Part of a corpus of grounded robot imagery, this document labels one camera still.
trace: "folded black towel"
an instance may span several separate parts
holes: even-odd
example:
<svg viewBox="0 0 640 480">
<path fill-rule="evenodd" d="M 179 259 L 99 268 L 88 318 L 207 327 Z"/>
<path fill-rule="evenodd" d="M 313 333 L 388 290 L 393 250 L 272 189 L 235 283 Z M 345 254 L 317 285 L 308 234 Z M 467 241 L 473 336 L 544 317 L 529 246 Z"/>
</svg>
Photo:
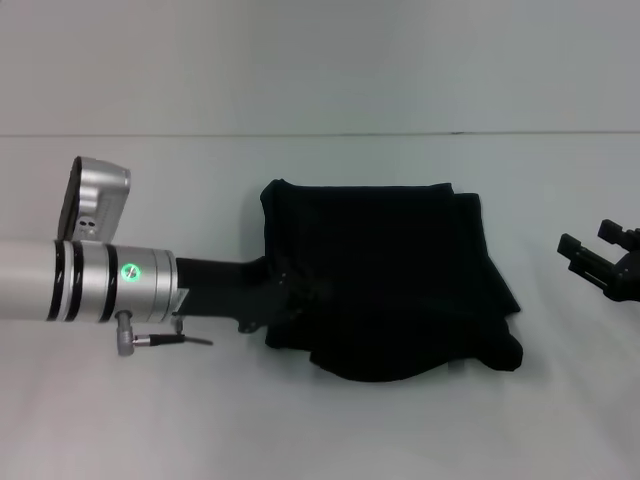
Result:
<svg viewBox="0 0 640 480">
<path fill-rule="evenodd" d="M 505 316 L 520 311 L 488 256 L 480 199 L 431 187 L 298 187 L 261 195 L 266 257 L 309 286 L 273 348 L 311 352 L 358 381 L 408 378 L 478 358 L 515 370 L 522 347 Z"/>
</svg>

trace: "green indicator light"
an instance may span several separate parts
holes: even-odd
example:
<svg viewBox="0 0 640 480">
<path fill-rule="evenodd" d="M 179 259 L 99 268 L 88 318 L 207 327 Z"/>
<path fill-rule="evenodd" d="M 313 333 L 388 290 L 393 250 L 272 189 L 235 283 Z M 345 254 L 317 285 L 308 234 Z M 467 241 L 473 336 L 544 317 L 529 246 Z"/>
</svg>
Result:
<svg viewBox="0 0 640 480">
<path fill-rule="evenodd" d="M 125 282 L 137 282 L 140 280 L 140 275 L 142 272 L 140 271 L 140 267 L 133 264 L 127 263 L 120 270 L 120 276 L 124 279 Z"/>
</svg>

